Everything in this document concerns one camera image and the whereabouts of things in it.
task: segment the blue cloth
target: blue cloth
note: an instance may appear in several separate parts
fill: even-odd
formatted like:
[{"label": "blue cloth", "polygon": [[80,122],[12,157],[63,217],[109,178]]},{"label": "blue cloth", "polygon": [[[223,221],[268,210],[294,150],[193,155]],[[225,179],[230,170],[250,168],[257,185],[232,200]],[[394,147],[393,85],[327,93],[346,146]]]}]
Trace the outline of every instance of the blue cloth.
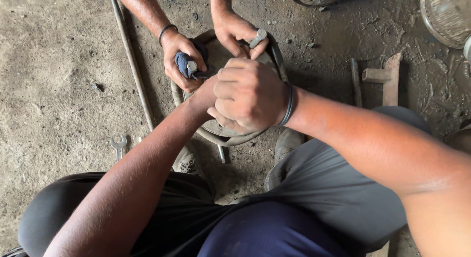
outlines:
[{"label": "blue cloth", "polygon": [[[203,57],[204,63],[208,65],[208,57],[209,57],[208,48],[204,44],[198,42],[195,39],[189,39],[189,40],[193,43],[193,45],[198,50],[198,52],[200,52],[201,56]],[[177,64],[178,69],[180,70],[180,73],[182,73],[185,76],[185,78],[196,79],[196,77],[193,76],[193,72],[191,72],[186,67],[189,61],[194,61],[194,59],[191,58],[188,54],[185,54],[184,52],[178,52],[175,55],[175,63]]]},{"label": "blue cloth", "polygon": [[316,220],[279,202],[241,208],[210,232],[198,257],[347,257]]}]

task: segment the leg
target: leg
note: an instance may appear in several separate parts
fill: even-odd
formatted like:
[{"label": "leg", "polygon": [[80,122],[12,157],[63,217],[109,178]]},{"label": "leg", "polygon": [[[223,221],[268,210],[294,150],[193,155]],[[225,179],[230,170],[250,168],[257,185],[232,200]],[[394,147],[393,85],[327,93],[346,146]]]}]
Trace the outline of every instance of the leg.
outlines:
[{"label": "leg", "polygon": [[[18,228],[18,241],[30,257],[41,257],[49,243],[105,173],[83,173],[59,179],[32,200]],[[230,207],[212,203],[201,177],[171,172],[156,211],[131,253],[162,255],[190,240]]]},{"label": "leg", "polygon": [[[426,122],[408,109],[374,111],[430,132]],[[402,203],[392,190],[363,176],[317,139],[297,147],[272,173],[283,181],[250,200],[276,200],[305,209],[353,256],[381,248],[406,224]]]}]

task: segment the gray pants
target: gray pants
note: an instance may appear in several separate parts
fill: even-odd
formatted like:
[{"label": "gray pants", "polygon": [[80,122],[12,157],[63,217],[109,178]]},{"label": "gray pants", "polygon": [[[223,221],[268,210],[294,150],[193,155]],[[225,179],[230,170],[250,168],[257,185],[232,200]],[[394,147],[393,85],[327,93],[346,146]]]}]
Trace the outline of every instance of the gray pants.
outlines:
[{"label": "gray pants", "polygon": [[[401,107],[374,109],[430,134],[427,123]],[[262,201],[290,204],[316,218],[352,256],[381,248],[406,224],[399,197],[363,176],[329,145],[312,139],[278,163],[283,181],[267,193],[235,205],[212,202],[207,182],[170,173],[156,210],[131,251],[133,256],[196,256],[206,236],[227,214]],[[18,240],[30,257],[41,257],[80,201],[104,173],[66,176],[40,191],[20,221]]]}]

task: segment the dusty ground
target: dusty ground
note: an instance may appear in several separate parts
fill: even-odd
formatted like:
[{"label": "dusty ground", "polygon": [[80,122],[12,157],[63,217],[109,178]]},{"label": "dusty ground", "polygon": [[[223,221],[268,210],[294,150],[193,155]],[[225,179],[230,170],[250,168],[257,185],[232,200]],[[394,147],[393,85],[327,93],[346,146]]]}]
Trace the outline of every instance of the dusty ground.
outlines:
[{"label": "dusty ground", "polygon": [[[188,37],[212,28],[209,0],[159,2]],[[341,102],[353,102],[351,57],[362,68],[381,67],[403,52],[400,104],[425,117],[435,136],[446,140],[471,117],[469,69],[466,73],[460,51],[425,30],[418,2],[344,0],[320,12],[290,0],[234,0],[234,9],[274,35],[293,83]],[[277,24],[268,25],[274,20]],[[159,122],[174,108],[162,50],[134,17],[127,15],[126,22]],[[17,244],[21,214],[39,190],[62,176],[108,170],[115,161],[109,138],[126,134],[132,148],[147,126],[110,0],[0,0],[0,31],[0,251],[5,251]],[[316,45],[308,48],[309,43]],[[91,88],[95,82],[103,93]],[[367,107],[380,104],[380,87],[363,89]],[[218,203],[262,191],[281,130],[270,128],[253,147],[231,147],[230,164],[221,164],[216,146],[195,136]],[[407,229],[392,242],[391,253],[418,255]]]}]

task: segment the work boot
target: work boot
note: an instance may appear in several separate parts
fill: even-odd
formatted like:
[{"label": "work boot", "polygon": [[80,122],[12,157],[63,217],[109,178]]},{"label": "work boot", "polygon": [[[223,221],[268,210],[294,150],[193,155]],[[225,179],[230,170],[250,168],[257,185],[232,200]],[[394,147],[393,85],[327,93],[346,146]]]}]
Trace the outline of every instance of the work boot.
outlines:
[{"label": "work boot", "polygon": [[193,149],[195,148],[190,141],[188,141],[175,159],[172,165],[173,171],[201,176],[206,180],[200,164],[196,162],[195,154],[192,151]]},{"label": "work boot", "polygon": [[290,154],[293,149],[297,146],[300,146],[304,143],[304,134],[299,133],[293,129],[286,128],[276,141],[275,146],[275,164],[273,168],[268,172],[267,177],[265,178],[265,192],[275,188],[282,181],[285,180],[288,172],[281,171],[281,168],[277,168],[276,164],[281,160],[285,159],[288,154]]}]

